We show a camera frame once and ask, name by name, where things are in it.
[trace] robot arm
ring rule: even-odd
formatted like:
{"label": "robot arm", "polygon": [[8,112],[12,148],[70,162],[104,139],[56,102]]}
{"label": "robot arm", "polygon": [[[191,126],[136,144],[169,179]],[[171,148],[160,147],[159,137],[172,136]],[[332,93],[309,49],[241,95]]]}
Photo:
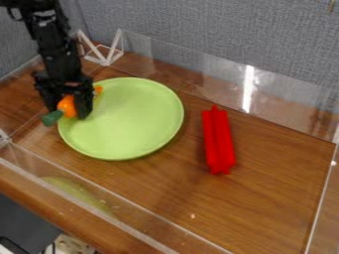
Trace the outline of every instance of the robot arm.
{"label": "robot arm", "polygon": [[46,108],[56,111],[62,96],[72,94],[77,117],[85,119],[92,111],[92,79],[81,72],[77,42],[68,35],[70,26],[58,0],[0,0],[0,7],[25,23],[37,42],[45,70],[32,75]]}

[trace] plastic enclosure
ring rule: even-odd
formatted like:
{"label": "plastic enclosure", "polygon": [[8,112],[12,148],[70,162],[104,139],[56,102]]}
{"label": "plastic enclosure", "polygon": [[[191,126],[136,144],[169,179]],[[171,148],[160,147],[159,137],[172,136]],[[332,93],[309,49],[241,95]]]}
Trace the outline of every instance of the plastic enclosure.
{"label": "plastic enclosure", "polygon": [[[165,78],[159,74],[157,67],[161,63],[169,63],[179,67],[177,71],[168,70],[168,73],[165,73],[176,77],[175,81],[171,82],[173,89],[233,108],[244,114],[253,115],[305,135],[337,143],[337,91],[134,33],[126,31],[118,33],[121,33],[121,38],[117,49],[121,49],[124,55],[109,66],[110,68],[133,76],[164,82]],[[133,55],[142,56],[144,61],[126,64],[124,61],[125,56],[132,58]],[[13,79],[20,82],[20,73],[29,68],[36,68],[37,65],[38,59],[34,59],[2,78],[2,83],[5,84],[8,80]],[[201,75],[199,75],[199,78],[195,76],[192,79],[183,79],[180,72],[183,68]],[[92,74],[98,69],[97,63],[88,63],[84,72]],[[14,121],[9,118],[0,119],[0,129],[2,130],[2,133],[0,133],[1,176],[8,175],[8,178],[10,178],[14,174],[26,179],[45,191],[53,192],[66,201],[80,206],[163,253],[232,253],[155,211],[132,202],[128,196],[121,196],[77,175],[70,170],[72,165],[69,165],[69,168],[62,167],[50,158],[45,158],[44,154],[29,151],[29,146],[37,146],[38,139],[44,139],[46,133],[57,132],[53,128],[45,129],[40,123],[40,115],[45,110],[38,96],[33,95],[28,100],[30,101],[30,107],[22,108],[26,101],[22,102],[21,108],[20,105],[17,106],[18,115]],[[20,117],[20,110],[25,111],[25,117],[22,118]],[[37,129],[40,129],[41,137],[32,136],[33,130]],[[305,253],[312,253],[312,249],[317,245],[323,246],[323,243],[317,241],[329,230],[332,239],[328,240],[325,251],[328,253],[336,253],[337,251],[339,224],[333,227],[333,224],[328,223],[325,218],[328,210],[337,210],[339,202],[339,169],[336,165],[339,155],[336,151],[335,149],[332,161],[328,161],[328,174],[323,184],[323,193],[317,206],[313,207],[313,221],[304,235],[303,250]],[[49,176],[62,177],[80,184],[106,204],[113,216],[82,203],[62,190],[52,187],[41,179]]]}

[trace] red block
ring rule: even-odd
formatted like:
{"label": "red block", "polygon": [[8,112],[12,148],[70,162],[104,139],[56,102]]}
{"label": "red block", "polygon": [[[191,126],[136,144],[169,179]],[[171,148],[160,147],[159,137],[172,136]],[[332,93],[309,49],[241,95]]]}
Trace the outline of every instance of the red block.
{"label": "red block", "polygon": [[211,174],[231,173],[231,167],[236,163],[228,113],[212,106],[212,110],[203,111],[203,126],[207,165]]}

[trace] green object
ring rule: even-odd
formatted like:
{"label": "green object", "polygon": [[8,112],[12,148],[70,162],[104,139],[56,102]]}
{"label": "green object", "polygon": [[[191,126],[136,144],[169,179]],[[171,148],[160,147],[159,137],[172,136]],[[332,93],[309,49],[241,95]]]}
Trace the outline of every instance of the green object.
{"label": "green object", "polygon": [[97,199],[94,195],[85,188],[82,188],[81,185],[58,177],[45,177],[42,178],[42,180],[48,182],[58,190],[65,192],[76,200],[81,201],[88,206],[96,208],[97,210],[104,212],[106,215],[112,215],[110,210],[105,205],[105,200]]}
{"label": "green object", "polygon": [[57,121],[61,119],[62,116],[64,112],[57,110],[45,114],[41,118],[41,121],[46,127],[50,127],[57,123]]}
{"label": "green object", "polygon": [[80,153],[126,160],[160,149],[183,124],[184,108],[175,92],[148,79],[120,77],[97,82],[102,92],[85,120],[62,118],[58,131]]}

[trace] green plate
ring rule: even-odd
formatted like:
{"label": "green plate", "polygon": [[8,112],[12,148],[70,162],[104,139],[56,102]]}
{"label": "green plate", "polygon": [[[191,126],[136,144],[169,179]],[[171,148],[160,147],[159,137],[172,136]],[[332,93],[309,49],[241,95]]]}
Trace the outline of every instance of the green plate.
{"label": "green plate", "polygon": [[120,77],[97,82],[102,93],[85,120],[62,118],[58,131],[80,153],[126,160],[161,148],[183,124],[184,108],[175,92],[148,79]]}

